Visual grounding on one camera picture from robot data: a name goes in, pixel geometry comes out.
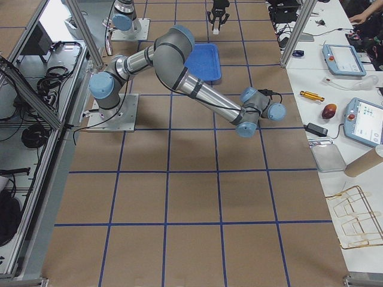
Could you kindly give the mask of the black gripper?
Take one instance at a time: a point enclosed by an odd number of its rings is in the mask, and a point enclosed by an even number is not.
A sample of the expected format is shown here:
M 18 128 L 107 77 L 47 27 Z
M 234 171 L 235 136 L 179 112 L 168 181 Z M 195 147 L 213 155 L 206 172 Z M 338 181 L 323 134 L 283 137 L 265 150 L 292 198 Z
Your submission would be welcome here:
M 214 19 L 219 18 L 218 27 L 225 24 L 226 17 L 229 17 L 230 14 L 226 12 L 226 8 L 230 6 L 228 0 L 213 0 L 213 6 L 211 11 L 207 11 L 208 21 L 211 24 L 211 28 L 214 28 Z

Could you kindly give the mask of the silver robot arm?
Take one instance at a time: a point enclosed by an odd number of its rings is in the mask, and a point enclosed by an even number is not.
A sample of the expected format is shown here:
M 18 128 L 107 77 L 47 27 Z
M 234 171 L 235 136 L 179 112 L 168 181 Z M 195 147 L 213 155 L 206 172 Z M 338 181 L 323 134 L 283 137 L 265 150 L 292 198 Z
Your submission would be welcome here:
M 182 25 L 175 25 L 157 38 L 151 46 L 131 56 L 113 57 L 107 68 L 91 77 L 89 89 L 101 112 L 111 111 L 105 120 L 118 115 L 122 102 L 121 88 L 136 74 L 152 67 L 159 81 L 171 92 L 198 101 L 236 127 L 243 138 L 255 134 L 260 118 L 281 121 L 286 107 L 259 90 L 248 87 L 238 105 L 226 98 L 197 76 L 185 65 L 195 46 L 193 34 Z
M 206 12 L 208 21 L 212 24 L 212 32 L 218 35 L 221 25 L 227 22 L 230 14 L 226 8 L 229 1 L 214 1 L 212 9 Z M 113 55 L 113 41 L 145 41 L 148 37 L 150 19 L 139 18 L 136 15 L 133 1 L 114 1 L 109 16 L 104 20 L 104 46 L 107 56 Z

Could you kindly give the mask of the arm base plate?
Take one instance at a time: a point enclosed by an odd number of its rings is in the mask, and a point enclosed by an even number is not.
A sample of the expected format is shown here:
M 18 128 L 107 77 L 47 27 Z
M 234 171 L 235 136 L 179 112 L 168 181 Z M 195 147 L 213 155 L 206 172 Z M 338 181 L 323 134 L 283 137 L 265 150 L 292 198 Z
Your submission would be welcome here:
M 148 37 L 150 19 L 137 18 L 132 21 L 130 18 L 117 16 L 112 21 L 114 29 L 111 32 L 111 41 L 144 41 Z
M 120 106 L 112 110 L 100 109 L 94 100 L 89 115 L 87 130 L 90 132 L 134 132 L 139 94 L 120 93 Z

